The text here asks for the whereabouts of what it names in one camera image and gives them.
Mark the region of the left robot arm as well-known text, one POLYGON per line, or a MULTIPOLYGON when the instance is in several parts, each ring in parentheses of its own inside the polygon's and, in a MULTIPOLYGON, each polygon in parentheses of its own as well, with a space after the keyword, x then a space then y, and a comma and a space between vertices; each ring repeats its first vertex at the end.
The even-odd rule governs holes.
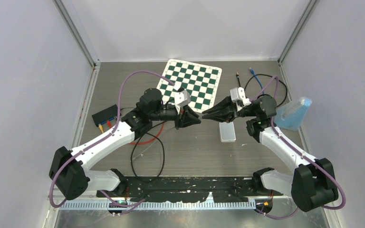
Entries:
POLYGON ((147 89, 136 107, 123 115, 108 131, 85 144, 68 150, 58 148, 52 160, 49 177, 52 187, 57 187, 66 200, 74 200, 86 191, 106 190, 120 197, 126 193, 127 184, 115 171, 93 171, 92 167, 116 149, 145 135, 154 121, 172 121, 175 128, 200 124, 199 116, 189 107, 187 90, 180 88, 173 94, 173 104, 162 100, 162 93, 147 89))

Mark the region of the black network switch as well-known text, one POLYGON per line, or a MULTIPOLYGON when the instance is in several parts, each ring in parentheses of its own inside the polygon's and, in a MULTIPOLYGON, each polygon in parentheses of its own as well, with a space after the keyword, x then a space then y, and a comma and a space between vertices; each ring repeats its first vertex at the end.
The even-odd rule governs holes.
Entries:
POLYGON ((92 115, 93 122, 96 127, 98 127, 99 125, 107 125, 109 128, 111 128, 113 126, 112 122, 115 123, 117 117, 118 106, 115 104, 92 115))

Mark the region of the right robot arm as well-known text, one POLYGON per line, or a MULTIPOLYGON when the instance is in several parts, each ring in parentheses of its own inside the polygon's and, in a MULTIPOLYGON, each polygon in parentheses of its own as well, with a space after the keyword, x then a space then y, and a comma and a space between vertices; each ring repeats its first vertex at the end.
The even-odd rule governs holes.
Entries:
POLYGON ((274 152, 290 169, 286 175, 274 168, 264 168, 253 173, 252 188, 259 195, 269 190, 291 197, 303 212, 327 206, 342 199, 344 192, 335 179, 333 164, 326 158, 317 159, 293 143, 275 124, 273 118, 277 102, 270 95, 263 95, 253 101, 240 100, 230 96, 206 111, 203 119, 220 123, 231 123, 237 117, 251 117, 246 121, 249 136, 274 152))

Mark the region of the white router box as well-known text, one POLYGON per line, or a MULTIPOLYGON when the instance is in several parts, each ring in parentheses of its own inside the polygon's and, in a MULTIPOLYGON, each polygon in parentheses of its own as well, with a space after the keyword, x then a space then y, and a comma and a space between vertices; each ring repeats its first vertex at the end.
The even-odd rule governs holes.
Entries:
POLYGON ((236 141, 234 123, 219 123, 220 140, 223 143, 232 143, 236 141))

